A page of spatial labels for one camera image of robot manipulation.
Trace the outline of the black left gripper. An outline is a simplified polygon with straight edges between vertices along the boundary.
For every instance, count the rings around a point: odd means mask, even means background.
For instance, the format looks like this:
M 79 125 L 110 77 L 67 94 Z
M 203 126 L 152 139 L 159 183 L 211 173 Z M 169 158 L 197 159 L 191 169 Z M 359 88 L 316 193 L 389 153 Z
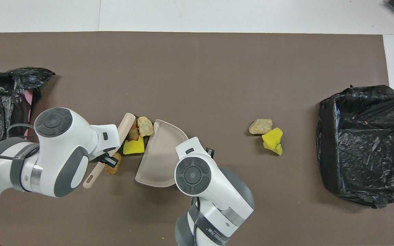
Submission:
M 119 159 L 110 156 L 109 154 L 103 153 L 100 156 L 95 157 L 94 159 L 90 160 L 91 163 L 103 163 L 111 168 L 115 168 L 116 165 L 119 163 Z

